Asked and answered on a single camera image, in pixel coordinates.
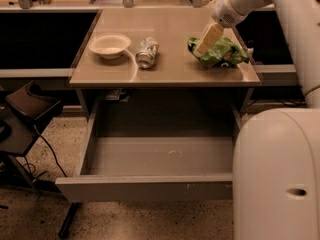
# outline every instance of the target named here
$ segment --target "concrete floor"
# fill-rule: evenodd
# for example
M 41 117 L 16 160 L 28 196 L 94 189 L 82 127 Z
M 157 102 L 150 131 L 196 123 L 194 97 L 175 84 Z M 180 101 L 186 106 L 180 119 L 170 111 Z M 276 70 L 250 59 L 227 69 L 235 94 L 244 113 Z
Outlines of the concrete floor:
M 44 136 L 54 148 L 67 175 L 72 175 L 85 132 L 83 117 L 54 118 Z M 41 179 L 62 177 L 42 140 L 38 140 L 28 161 Z M 58 193 L 37 195 L 29 189 L 0 186 L 0 239 L 58 239 L 69 203 Z M 231 240 L 232 201 L 198 202 L 105 202 L 84 203 L 78 209 L 68 239 Z

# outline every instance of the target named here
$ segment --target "stool leg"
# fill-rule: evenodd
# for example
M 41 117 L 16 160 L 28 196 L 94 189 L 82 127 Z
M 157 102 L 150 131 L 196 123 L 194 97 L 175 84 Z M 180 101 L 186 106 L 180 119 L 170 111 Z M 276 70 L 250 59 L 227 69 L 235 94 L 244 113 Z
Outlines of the stool leg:
M 29 184 L 29 186 L 35 191 L 40 192 L 36 186 L 32 182 L 32 176 L 26 171 L 25 168 L 17 161 L 14 156 L 7 155 L 8 160 L 10 161 L 11 165 L 19 172 L 19 174 L 24 178 L 24 180 Z

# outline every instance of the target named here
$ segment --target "black mouse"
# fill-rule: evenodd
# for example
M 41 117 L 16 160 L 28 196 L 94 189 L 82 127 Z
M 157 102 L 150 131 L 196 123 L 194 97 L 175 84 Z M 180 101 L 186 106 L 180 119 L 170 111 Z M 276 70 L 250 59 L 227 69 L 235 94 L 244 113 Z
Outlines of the black mouse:
M 11 132 L 11 127 L 3 120 L 0 120 L 0 141 L 6 139 Z

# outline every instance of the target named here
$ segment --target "can lid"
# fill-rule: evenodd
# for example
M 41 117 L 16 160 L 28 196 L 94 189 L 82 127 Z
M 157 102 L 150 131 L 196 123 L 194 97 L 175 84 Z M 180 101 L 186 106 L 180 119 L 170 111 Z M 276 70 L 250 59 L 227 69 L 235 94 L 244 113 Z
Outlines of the can lid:
M 137 54 L 136 62 L 141 68 L 149 68 L 153 65 L 153 58 L 149 54 Z

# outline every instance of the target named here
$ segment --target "cord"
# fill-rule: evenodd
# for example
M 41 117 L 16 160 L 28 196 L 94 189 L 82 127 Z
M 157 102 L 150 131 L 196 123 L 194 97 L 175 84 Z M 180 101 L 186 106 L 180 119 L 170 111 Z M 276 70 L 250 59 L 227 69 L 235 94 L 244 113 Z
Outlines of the cord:
M 68 177 L 67 174 L 64 172 L 64 170 L 62 169 L 61 165 L 58 162 L 56 153 L 54 152 L 53 148 L 51 147 L 50 143 L 42 136 L 42 134 L 38 131 L 37 126 L 34 124 L 33 128 L 35 129 L 36 133 L 38 134 L 38 136 L 47 144 L 47 146 L 50 148 L 52 155 L 54 157 L 54 160 L 56 161 L 57 166 L 60 168 L 61 172 L 63 173 L 63 175 L 65 177 Z

